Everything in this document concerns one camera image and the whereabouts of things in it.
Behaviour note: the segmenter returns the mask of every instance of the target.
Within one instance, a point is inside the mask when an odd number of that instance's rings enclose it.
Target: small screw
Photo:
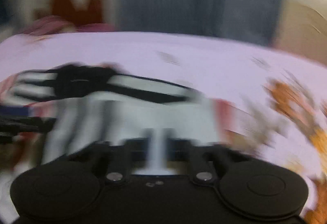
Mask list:
[[[111,172],[107,174],[107,179],[113,182],[120,181],[123,175],[119,172]]]
[[[210,172],[199,172],[197,178],[202,181],[209,181],[212,179],[212,174]]]
[[[155,186],[154,183],[146,183],[145,185],[146,185],[147,187],[154,187],[154,186]]]

